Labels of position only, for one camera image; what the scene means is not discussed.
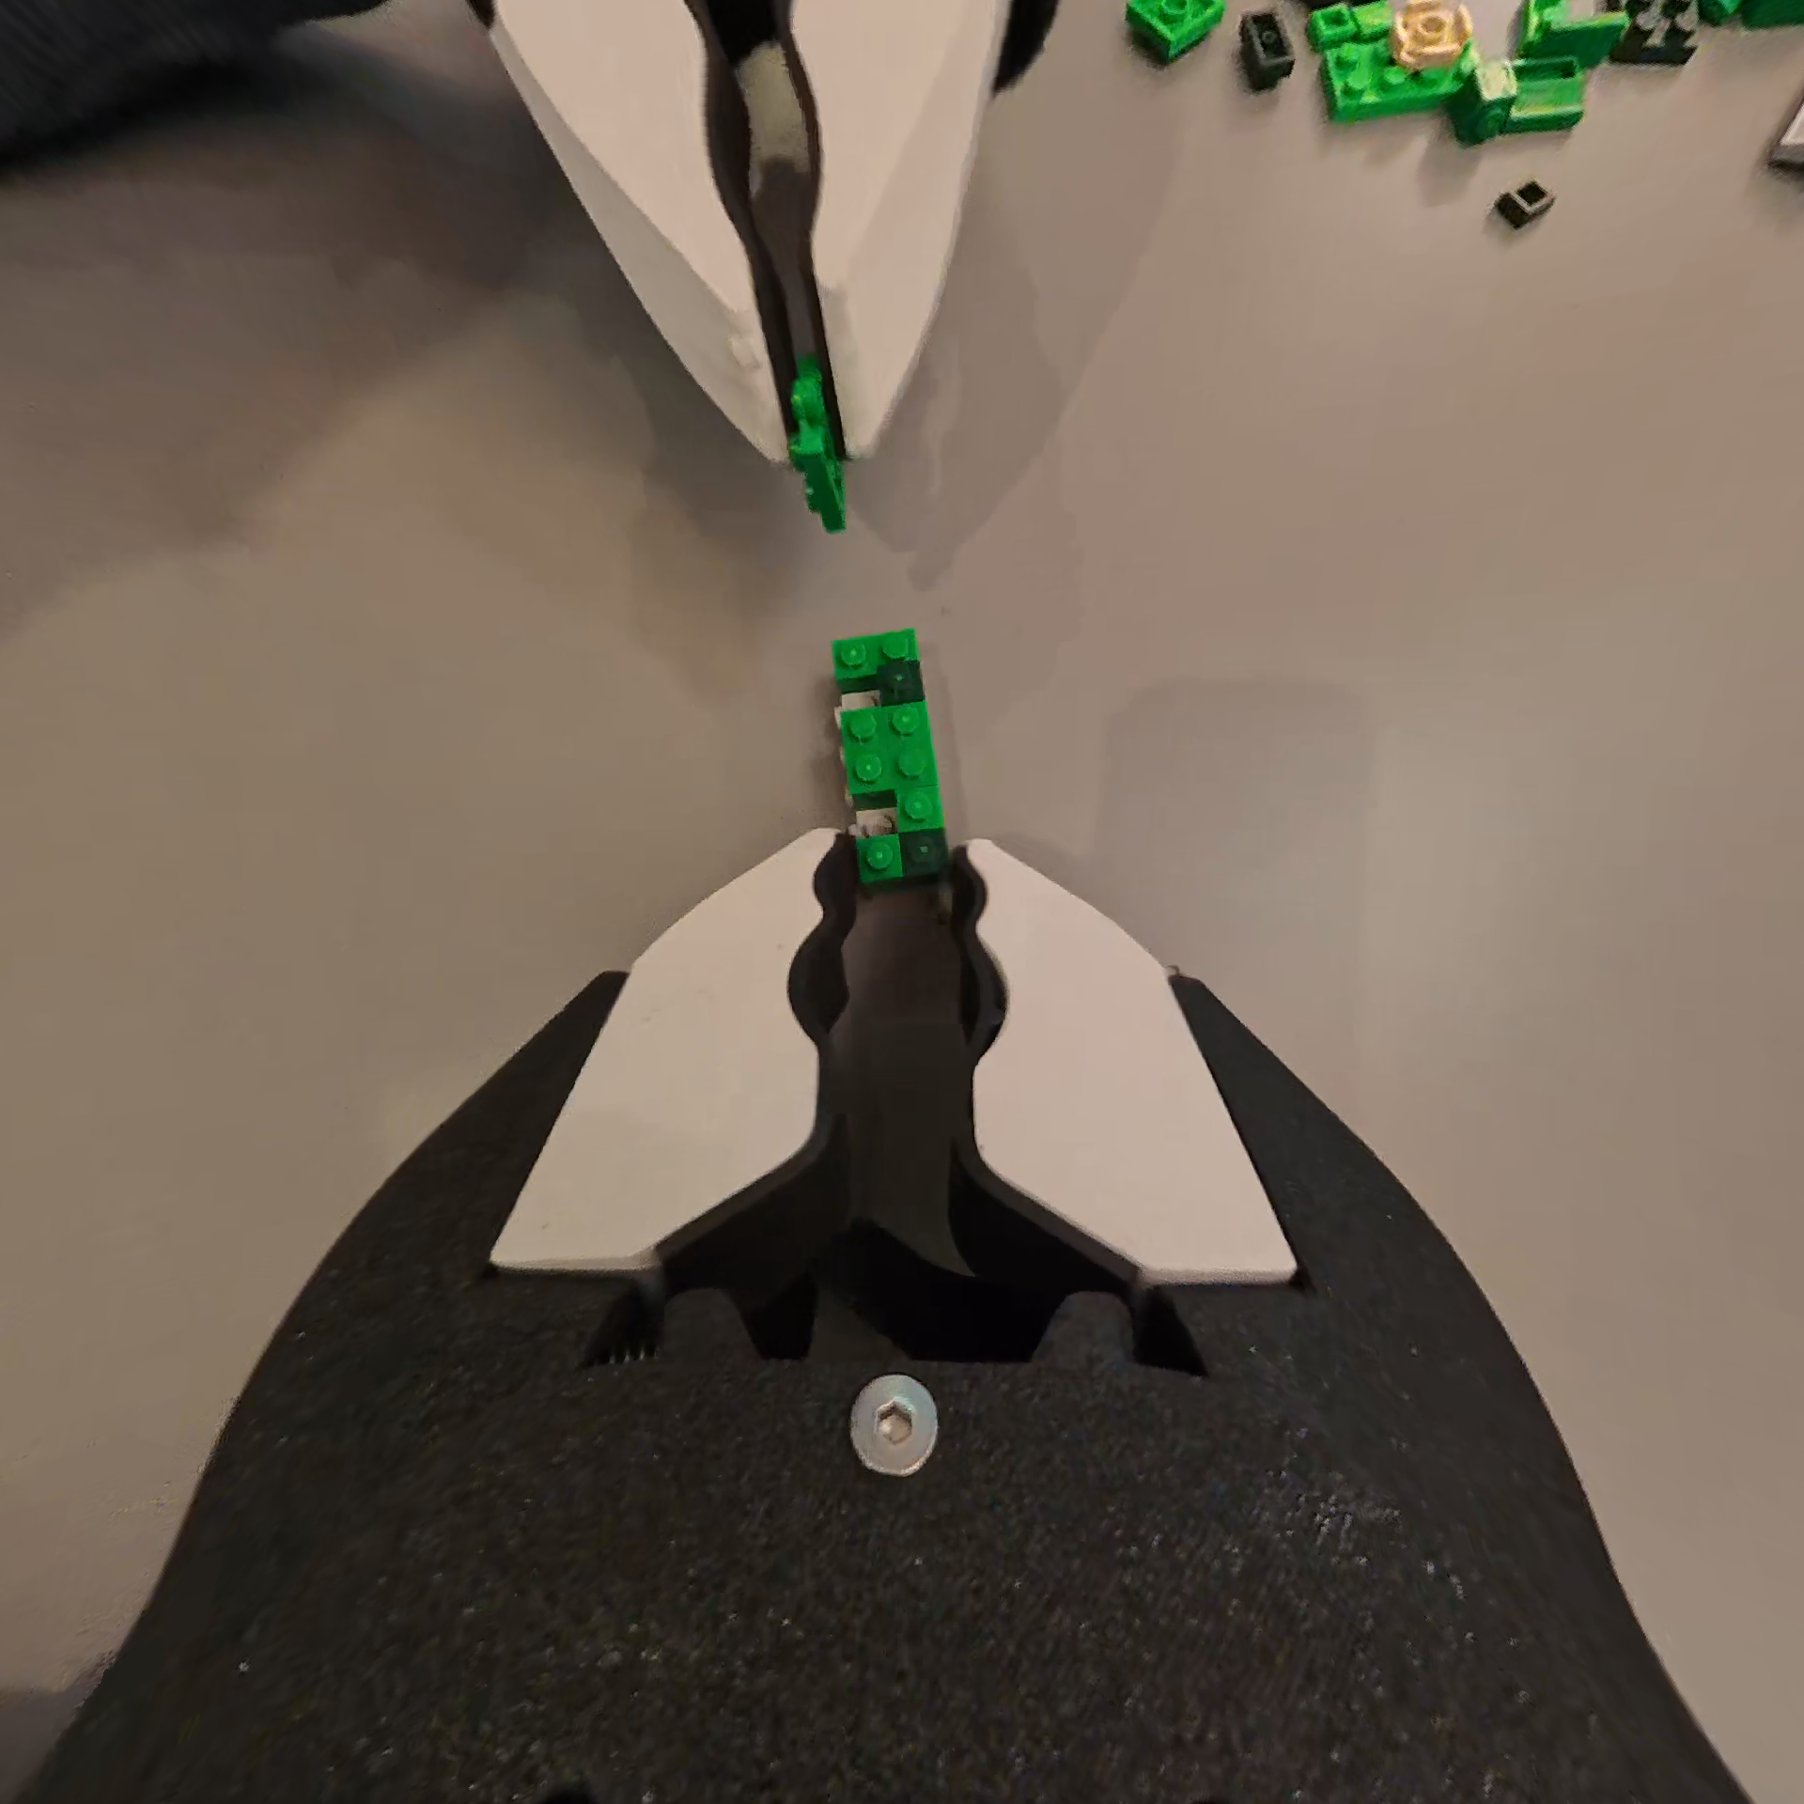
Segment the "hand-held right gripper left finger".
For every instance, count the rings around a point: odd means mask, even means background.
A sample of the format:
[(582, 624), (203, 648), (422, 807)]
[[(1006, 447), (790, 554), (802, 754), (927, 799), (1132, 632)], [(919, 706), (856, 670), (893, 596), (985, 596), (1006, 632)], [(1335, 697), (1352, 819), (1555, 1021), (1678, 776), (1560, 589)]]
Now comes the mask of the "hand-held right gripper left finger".
[(850, 835), (807, 829), (634, 959), (489, 1252), (503, 1274), (790, 1286), (845, 1223), (822, 1073)]

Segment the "small green toy plate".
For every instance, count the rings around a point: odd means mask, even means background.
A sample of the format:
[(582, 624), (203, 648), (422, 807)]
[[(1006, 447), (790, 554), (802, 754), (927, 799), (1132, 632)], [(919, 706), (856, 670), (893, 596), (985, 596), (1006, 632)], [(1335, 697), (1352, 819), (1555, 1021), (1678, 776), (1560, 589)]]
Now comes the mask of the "small green toy plate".
[(790, 388), (792, 431), (788, 461), (798, 474), (807, 509), (829, 534), (845, 530), (845, 478), (838, 429), (831, 419), (826, 373), (813, 355), (796, 362)]

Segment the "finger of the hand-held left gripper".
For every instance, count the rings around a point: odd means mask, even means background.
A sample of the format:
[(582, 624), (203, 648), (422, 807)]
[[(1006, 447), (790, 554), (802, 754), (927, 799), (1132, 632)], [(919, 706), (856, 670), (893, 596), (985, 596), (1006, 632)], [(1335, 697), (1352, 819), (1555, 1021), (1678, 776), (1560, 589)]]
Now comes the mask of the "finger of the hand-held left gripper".
[(781, 327), (811, 355), (842, 453), (896, 414), (948, 273), (1004, 2), (777, 2), (743, 67), (751, 224)]
[(491, 48), (609, 255), (686, 373), (788, 461), (796, 336), (753, 208), (737, 68), (773, 3), (493, 2)]

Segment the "green toy brick assembly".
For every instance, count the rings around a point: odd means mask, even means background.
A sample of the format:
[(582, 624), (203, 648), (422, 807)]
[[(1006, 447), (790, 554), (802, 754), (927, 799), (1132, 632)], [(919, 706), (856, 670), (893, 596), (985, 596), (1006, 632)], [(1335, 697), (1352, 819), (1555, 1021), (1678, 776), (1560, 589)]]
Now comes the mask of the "green toy brick assembly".
[(865, 892), (938, 880), (952, 861), (917, 633), (831, 645), (850, 838)]

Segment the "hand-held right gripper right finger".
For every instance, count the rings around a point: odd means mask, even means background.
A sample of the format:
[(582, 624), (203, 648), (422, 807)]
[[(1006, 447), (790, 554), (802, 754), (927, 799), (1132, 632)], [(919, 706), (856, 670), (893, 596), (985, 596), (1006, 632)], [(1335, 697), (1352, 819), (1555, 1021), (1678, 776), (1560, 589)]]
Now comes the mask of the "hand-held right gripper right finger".
[(991, 839), (960, 847), (973, 980), (968, 1260), (1026, 1252), (1126, 1289), (1282, 1286), (1298, 1271), (1180, 1006), (1134, 933)]

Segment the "pile of loose toy bricks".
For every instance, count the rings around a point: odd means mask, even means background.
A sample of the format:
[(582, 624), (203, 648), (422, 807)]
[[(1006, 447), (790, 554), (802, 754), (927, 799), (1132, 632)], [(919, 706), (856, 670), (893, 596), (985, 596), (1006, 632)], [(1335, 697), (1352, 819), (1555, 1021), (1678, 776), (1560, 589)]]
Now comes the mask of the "pile of loose toy bricks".
[(1573, 128), (1603, 64), (1679, 68), (1704, 30), (1798, 30), (1799, 2), (1522, 2), (1508, 54), (1472, 40), (1458, 67), (1410, 75), (1390, 58), (1400, 3), (1306, 3), (1301, 32), (1317, 58), (1324, 115), (1335, 125), (1441, 113), (1461, 143)]

